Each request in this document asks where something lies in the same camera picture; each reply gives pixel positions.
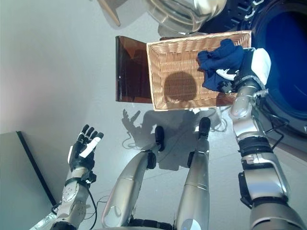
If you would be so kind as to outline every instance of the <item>dark trim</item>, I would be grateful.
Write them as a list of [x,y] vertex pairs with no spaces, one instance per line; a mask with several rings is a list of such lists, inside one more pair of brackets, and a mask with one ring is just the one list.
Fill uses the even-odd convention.
[[43,188],[44,188],[44,190],[45,190],[45,192],[46,192],[46,194],[47,194],[51,204],[55,205],[56,201],[55,201],[52,193],[50,192],[50,190],[49,190],[49,188],[48,188],[48,186],[47,186],[47,184],[45,182],[45,179],[44,179],[42,173],[40,172],[40,170],[39,170],[39,168],[38,168],[38,166],[37,166],[37,164],[36,164],[36,162],[35,162],[35,160],[33,158],[33,155],[32,155],[32,153],[31,153],[31,151],[30,151],[30,149],[29,149],[29,147],[28,147],[28,145],[27,145],[27,143],[26,143],[26,141],[24,139],[23,134],[21,133],[21,131],[16,131],[16,133],[17,133],[17,135],[19,137],[19,140],[20,140],[21,144],[24,147],[24,151],[26,152],[26,154],[27,154],[27,156],[28,156],[28,158],[29,158],[29,160],[30,160],[30,162],[31,162],[31,164],[32,164],[32,166],[33,166],[37,176],[38,176],[38,179],[41,182],[41,184],[42,184],[42,186],[43,186]]

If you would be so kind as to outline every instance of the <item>navy blue cloth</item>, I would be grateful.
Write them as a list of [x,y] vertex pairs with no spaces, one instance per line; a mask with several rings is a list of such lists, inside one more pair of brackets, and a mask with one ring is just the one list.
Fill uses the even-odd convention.
[[205,81],[202,84],[213,91],[218,89],[222,81],[230,82],[216,73],[217,69],[239,69],[243,60],[244,51],[242,46],[235,46],[232,40],[224,39],[221,46],[212,52],[206,50],[198,53],[200,69],[206,71]]

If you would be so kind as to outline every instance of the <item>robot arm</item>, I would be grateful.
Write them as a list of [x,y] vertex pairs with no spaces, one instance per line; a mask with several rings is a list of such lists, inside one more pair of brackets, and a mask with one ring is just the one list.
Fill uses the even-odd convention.
[[270,66],[264,49],[247,50],[234,79],[237,97],[229,116],[242,157],[243,172],[238,175],[241,201],[251,209],[252,230],[305,230],[302,219],[287,204],[288,182],[258,120],[256,102],[268,93],[264,85]]
[[51,230],[76,230],[84,220],[89,187],[96,181],[96,175],[92,172],[94,150],[103,137],[103,133],[93,131],[93,127],[89,129],[88,125],[84,126],[76,143],[70,148],[68,163],[71,177],[65,182],[62,202]]

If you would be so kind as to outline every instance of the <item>washing machine door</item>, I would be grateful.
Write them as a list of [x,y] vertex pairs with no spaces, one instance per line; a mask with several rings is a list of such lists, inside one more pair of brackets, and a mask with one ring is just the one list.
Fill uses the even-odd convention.
[[265,106],[289,121],[273,138],[284,135],[284,144],[307,153],[307,1],[268,2],[241,29],[252,29],[253,46],[265,48],[272,60]]

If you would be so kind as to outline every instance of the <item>woven basket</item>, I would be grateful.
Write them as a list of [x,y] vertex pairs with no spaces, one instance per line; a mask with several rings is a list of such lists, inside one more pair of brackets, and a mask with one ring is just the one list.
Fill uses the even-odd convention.
[[156,111],[229,105],[236,94],[202,87],[197,54],[213,51],[230,38],[235,45],[251,46],[251,31],[235,31],[147,43],[153,109]]

